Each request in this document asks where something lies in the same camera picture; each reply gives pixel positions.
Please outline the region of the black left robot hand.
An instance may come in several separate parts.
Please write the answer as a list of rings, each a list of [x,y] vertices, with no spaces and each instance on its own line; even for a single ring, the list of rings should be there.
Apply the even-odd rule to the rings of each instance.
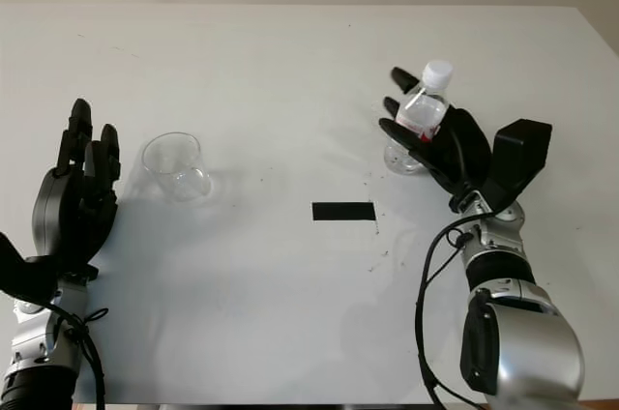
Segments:
[[[121,172],[114,126],[92,137],[91,106],[74,102],[56,165],[44,176],[32,214],[37,254],[27,260],[60,277],[94,280],[90,264],[112,229],[118,209],[114,183]]]

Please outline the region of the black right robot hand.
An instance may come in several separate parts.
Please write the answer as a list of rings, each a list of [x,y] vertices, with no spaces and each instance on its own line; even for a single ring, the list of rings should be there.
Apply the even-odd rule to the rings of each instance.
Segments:
[[[403,176],[426,173],[446,192],[459,194],[483,183],[491,152],[471,113],[448,99],[453,73],[441,60],[428,62],[419,77],[393,68],[402,98],[384,99],[387,116],[379,126],[388,136],[383,158],[389,170]]]

